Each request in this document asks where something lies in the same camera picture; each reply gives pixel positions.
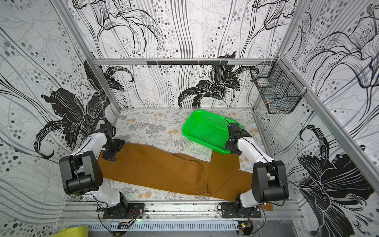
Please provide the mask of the brown long pants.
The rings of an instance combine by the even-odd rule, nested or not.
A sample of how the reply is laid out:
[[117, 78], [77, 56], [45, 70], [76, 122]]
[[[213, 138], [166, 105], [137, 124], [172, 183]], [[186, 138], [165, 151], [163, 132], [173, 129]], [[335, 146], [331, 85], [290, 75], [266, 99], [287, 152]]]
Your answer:
[[193, 196], [234, 201], [251, 190], [252, 174], [240, 170], [237, 155], [213, 151], [206, 162], [153, 146], [125, 143], [115, 162], [98, 160], [107, 179]]

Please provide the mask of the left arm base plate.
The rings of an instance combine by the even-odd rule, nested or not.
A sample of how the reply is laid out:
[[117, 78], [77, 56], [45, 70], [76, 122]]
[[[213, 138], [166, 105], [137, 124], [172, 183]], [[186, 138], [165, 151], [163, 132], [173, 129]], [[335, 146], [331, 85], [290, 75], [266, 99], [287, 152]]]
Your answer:
[[137, 219], [144, 211], [144, 203], [129, 203], [127, 207], [118, 204], [114, 207], [106, 208], [103, 219]]

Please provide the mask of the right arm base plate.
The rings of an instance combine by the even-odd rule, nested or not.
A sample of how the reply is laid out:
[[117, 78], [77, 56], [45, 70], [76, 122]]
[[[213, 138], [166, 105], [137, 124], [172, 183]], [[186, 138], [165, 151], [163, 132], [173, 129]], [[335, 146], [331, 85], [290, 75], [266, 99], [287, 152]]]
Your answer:
[[262, 214], [259, 208], [249, 207], [244, 208], [238, 206], [234, 202], [221, 202], [217, 206], [218, 211], [221, 212], [222, 217], [225, 219], [233, 219], [233, 218], [261, 218]]

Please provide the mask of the green plastic basket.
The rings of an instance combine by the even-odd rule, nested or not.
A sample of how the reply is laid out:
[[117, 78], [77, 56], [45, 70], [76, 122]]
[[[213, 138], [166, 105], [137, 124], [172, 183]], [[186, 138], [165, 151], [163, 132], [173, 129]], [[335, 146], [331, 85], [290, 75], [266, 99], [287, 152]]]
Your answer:
[[190, 141], [220, 154], [231, 154], [226, 148], [230, 140], [229, 125], [235, 120], [220, 115], [196, 110], [190, 114], [182, 126], [182, 134]]

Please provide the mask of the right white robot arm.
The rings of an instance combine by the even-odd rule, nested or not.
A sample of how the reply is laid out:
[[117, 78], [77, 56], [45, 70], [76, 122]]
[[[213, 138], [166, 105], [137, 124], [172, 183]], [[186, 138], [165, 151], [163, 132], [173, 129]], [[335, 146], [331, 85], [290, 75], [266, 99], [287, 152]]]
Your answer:
[[239, 123], [229, 123], [228, 133], [226, 149], [233, 155], [245, 155], [253, 167], [251, 189], [235, 199], [236, 215], [243, 217], [262, 204], [283, 206], [289, 197], [285, 164], [267, 155]]

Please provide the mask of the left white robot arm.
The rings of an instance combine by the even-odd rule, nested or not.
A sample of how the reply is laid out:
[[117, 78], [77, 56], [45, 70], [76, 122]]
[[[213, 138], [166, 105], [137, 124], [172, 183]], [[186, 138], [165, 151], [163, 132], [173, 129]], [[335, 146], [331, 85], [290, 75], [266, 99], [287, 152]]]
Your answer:
[[116, 129], [110, 123], [100, 125], [92, 131], [84, 144], [71, 155], [59, 161], [63, 189], [68, 195], [89, 196], [100, 205], [104, 218], [116, 219], [126, 217], [129, 207], [125, 196], [104, 183], [98, 159], [115, 162], [115, 155], [125, 141], [114, 139]]

